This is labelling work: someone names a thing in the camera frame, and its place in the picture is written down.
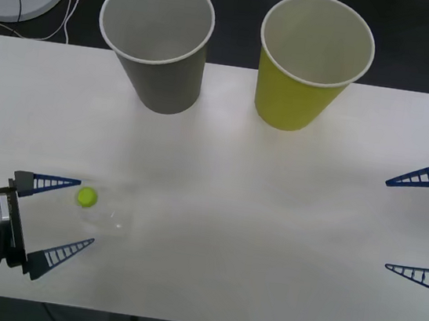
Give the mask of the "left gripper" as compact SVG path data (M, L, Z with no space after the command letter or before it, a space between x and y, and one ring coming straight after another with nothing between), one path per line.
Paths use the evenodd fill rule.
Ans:
M80 184L82 184L80 180L69 177L19 170L14 173L14 179L9 178L7 187L0 188L0 193L5 194L7 197L9 210L9 228L5 229L8 237L5 240L3 257L10 268L20 266L22 272L26 272L32 281L40 279L44 274L65 263L95 242L95 239L86 239L35 251L28 255L25 253L18 196L27 197L60 188L77 187Z

